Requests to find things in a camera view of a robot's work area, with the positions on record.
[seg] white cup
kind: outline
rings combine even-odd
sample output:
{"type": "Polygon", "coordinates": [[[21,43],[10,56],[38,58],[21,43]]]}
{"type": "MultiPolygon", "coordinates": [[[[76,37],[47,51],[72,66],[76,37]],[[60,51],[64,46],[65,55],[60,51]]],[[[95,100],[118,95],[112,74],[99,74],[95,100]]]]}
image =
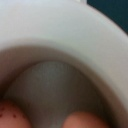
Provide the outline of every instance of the white cup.
{"type": "Polygon", "coordinates": [[[1,94],[24,69],[44,60],[75,66],[95,83],[128,127],[128,38],[87,5],[70,0],[13,0],[0,4],[1,94]]]}

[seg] white ceramic surface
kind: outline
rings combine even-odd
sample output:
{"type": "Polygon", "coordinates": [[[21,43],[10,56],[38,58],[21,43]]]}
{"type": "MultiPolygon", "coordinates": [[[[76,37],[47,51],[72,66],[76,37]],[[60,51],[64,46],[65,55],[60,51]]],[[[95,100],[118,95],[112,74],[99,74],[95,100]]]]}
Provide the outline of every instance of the white ceramic surface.
{"type": "Polygon", "coordinates": [[[119,127],[128,127],[128,37],[122,30],[72,0],[5,0],[0,9],[1,88],[32,63],[62,60],[90,77],[119,127]]]}

